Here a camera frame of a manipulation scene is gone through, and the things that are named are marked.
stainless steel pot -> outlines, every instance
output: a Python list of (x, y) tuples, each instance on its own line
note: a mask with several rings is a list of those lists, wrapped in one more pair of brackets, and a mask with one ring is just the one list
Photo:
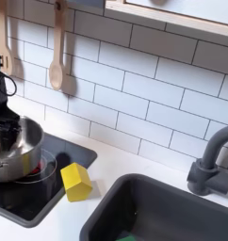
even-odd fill
[(1, 152), (0, 148), (0, 183), (26, 176), (41, 160), (44, 135), (41, 126), (27, 117), (21, 117), (19, 124), (22, 131), (16, 143), (7, 152)]

yellow block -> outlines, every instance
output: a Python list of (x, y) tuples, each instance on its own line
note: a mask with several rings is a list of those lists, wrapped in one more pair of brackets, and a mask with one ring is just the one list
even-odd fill
[(85, 200), (92, 190), (87, 170), (77, 163), (72, 163), (60, 172), (68, 200)]

white countertop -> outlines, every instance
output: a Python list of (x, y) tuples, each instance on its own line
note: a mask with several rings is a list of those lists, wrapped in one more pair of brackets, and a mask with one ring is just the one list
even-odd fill
[[(127, 173), (140, 173), (168, 185), (187, 190), (187, 173), (171, 169), (154, 161), (110, 147), (98, 141), (68, 131), (58, 131), (41, 124), (44, 131), (78, 145), (95, 150), (98, 158), (88, 169), (93, 181), (93, 191), (86, 201), (68, 202), (64, 196), (49, 215), (37, 227), (27, 229), (0, 217), (2, 241), (78, 241), (79, 233), (91, 213), (113, 183)], [(228, 207), (228, 195), (211, 194), (205, 197)]]

wooden spoon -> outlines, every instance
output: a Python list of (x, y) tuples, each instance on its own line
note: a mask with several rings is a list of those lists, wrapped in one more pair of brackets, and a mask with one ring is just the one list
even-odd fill
[(65, 76), (63, 66), (63, 49), (64, 49), (64, 29), (65, 29), (65, 0), (56, 0), (56, 24), (54, 30), (54, 59), (50, 65), (49, 77), (53, 89), (61, 88)]
[(12, 75), (14, 59), (8, 48), (7, 0), (0, 0), (0, 57), (2, 57), (1, 71)]

sink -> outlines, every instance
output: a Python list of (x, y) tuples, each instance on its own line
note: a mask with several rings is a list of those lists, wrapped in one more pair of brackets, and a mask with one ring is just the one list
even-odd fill
[(228, 241), (228, 208), (143, 175), (125, 175), (80, 234), (80, 241), (115, 240)]

